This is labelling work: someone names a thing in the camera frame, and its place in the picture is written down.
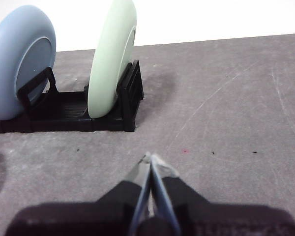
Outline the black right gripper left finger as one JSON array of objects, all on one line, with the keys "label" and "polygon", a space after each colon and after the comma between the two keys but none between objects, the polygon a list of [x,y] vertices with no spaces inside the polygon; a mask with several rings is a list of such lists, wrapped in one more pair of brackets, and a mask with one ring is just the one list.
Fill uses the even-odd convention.
[{"label": "black right gripper left finger", "polygon": [[149,196],[147,152],[115,187],[95,202],[53,202],[20,210],[7,236],[132,236]]}]

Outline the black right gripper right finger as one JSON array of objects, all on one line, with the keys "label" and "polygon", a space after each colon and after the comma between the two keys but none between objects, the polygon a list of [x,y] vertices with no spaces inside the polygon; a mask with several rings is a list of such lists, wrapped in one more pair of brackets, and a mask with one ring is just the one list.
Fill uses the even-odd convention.
[{"label": "black right gripper right finger", "polygon": [[210,202],[156,154],[151,172],[158,215],[178,236],[295,236],[295,220],[285,210]]}]

